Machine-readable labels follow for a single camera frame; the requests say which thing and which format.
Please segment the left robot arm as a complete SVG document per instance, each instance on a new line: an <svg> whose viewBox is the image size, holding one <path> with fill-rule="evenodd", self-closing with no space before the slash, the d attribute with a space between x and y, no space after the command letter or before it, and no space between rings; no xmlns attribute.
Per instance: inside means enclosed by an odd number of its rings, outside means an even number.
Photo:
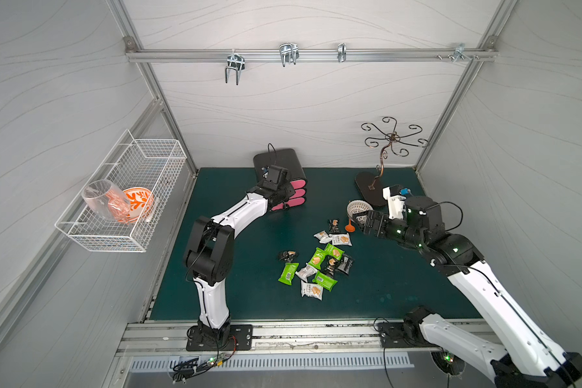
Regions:
<svg viewBox="0 0 582 388"><path fill-rule="evenodd" d="M294 194L288 170L273 165L238 203L212 218L200 217L194 222L184 256L188 275L198 292L197 330L203 336L225 342L231 330L226 278L234 260L235 238Z"/></svg>

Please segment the black pink drawer cabinet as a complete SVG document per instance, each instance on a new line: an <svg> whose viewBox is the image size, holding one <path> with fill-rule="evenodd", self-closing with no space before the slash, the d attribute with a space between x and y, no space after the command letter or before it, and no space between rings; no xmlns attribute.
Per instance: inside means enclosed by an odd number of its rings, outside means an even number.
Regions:
<svg viewBox="0 0 582 388"><path fill-rule="evenodd" d="M270 212L298 207L306 202L307 178L297 153L293 149L275 150L268 146L266 153L253 157L257 179L265 187L275 191L270 201Z"/></svg>

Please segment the pink drawer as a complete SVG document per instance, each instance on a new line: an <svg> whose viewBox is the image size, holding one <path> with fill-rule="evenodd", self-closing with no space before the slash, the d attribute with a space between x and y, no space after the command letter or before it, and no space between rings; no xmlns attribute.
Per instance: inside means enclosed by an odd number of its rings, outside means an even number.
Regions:
<svg viewBox="0 0 582 388"><path fill-rule="evenodd" d="M306 195L305 189L296 189L294 195L292 195L291 199L304 197Z"/></svg>
<svg viewBox="0 0 582 388"><path fill-rule="evenodd" d="M291 182L294 189L302 189L307 185L307 181L305 179L295 179Z"/></svg>

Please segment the black cookie packet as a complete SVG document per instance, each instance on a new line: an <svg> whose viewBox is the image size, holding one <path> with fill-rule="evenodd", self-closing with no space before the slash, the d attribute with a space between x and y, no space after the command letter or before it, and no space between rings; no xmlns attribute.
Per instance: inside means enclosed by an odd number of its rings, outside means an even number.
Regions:
<svg viewBox="0 0 582 388"><path fill-rule="evenodd" d="M336 269L339 267L339 260L334 258L333 256L327 256L323 262L323 271L325 275L334 278L336 274Z"/></svg>
<svg viewBox="0 0 582 388"><path fill-rule="evenodd" d="M339 227L339 225L340 225L339 221L340 221L339 219L330 219L328 221L328 226L329 226L328 234L341 234L340 227Z"/></svg>
<svg viewBox="0 0 582 388"><path fill-rule="evenodd" d="M293 263L297 260L297 252L296 251L283 251L280 252L277 256L278 260L285 262L285 263Z"/></svg>
<svg viewBox="0 0 582 388"><path fill-rule="evenodd" d="M354 265L354 259L349 255L343 254L338 260L338 264L335 267L335 271L338 273L343 273L349 276L352 266Z"/></svg>

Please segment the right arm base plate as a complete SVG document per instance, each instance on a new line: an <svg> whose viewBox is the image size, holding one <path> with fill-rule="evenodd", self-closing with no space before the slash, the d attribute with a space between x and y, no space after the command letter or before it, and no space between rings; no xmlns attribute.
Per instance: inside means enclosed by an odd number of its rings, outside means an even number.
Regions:
<svg viewBox="0 0 582 388"><path fill-rule="evenodd" d="M384 349L430 348L433 345L423 338L420 328L411 323L381 322L373 325Z"/></svg>

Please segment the black cookie packet top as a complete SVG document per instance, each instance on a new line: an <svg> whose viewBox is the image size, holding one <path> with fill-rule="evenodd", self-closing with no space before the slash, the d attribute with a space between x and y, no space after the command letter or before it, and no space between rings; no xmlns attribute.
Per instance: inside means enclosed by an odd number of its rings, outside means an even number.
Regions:
<svg viewBox="0 0 582 388"><path fill-rule="evenodd" d="M330 219L328 221L328 226L329 226L328 234L341 234L340 227L339 227L339 225L340 225L339 221L340 221L339 219Z"/></svg>

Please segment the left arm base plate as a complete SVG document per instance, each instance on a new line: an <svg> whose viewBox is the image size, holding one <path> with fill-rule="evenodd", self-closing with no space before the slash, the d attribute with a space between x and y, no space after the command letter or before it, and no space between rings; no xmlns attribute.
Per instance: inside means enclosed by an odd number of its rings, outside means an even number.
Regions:
<svg viewBox="0 0 582 388"><path fill-rule="evenodd" d="M212 329L199 323L187 331L188 352L248 351L252 349L254 327L249 324L225 324Z"/></svg>

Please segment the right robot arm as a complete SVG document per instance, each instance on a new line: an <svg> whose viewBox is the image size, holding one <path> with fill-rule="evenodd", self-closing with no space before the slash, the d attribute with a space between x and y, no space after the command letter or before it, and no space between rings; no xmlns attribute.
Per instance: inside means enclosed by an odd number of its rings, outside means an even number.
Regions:
<svg viewBox="0 0 582 388"><path fill-rule="evenodd" d="M452 353L497 387L575 386L582 378L582 355L553 341L502 286L470 239L446 229L440 203L394 196L388 207L388 213L365 210L351 218L363 219L364 234L417 251L467 298L500 341L494 344L456 328L427 307L406 316L410 340Z"/></svg>

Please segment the pink top drawer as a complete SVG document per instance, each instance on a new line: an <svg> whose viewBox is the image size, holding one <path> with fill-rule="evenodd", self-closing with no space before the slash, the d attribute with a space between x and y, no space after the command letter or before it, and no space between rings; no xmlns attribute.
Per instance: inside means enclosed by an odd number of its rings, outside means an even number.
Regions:
<svg viewBox="0 0 582 388"><path fill-rule="evenodd" d="M294 189L302 189L307 185L307 181L305 179L295 179L291 182Z"/></svg>

